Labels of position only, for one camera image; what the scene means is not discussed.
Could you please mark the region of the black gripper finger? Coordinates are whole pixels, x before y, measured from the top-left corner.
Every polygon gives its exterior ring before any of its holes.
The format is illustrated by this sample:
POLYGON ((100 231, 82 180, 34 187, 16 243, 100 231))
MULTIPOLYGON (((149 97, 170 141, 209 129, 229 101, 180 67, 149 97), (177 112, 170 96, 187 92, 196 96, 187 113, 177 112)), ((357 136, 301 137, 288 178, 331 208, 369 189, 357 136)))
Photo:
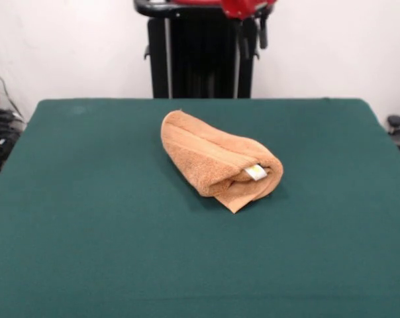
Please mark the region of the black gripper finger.
POLYGON ((245 37, 242 21, 238 23, 238 46, 241 56, 249 55, 248 39, 245 37))
POLYGON ((259 19, 258 37, 261 49, 266 49, 268 47, 267 19, 267 15, 262 15, 259 19))

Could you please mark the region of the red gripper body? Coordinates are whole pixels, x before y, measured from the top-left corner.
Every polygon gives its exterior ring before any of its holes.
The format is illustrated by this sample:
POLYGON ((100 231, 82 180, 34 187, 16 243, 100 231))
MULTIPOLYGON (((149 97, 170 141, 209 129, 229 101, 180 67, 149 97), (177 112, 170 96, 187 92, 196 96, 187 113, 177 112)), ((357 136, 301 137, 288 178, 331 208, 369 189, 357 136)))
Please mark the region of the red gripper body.
POLYGON ((271 9, 276 0, 222 0, 221 7, 228 18, 244 20, 271 9))

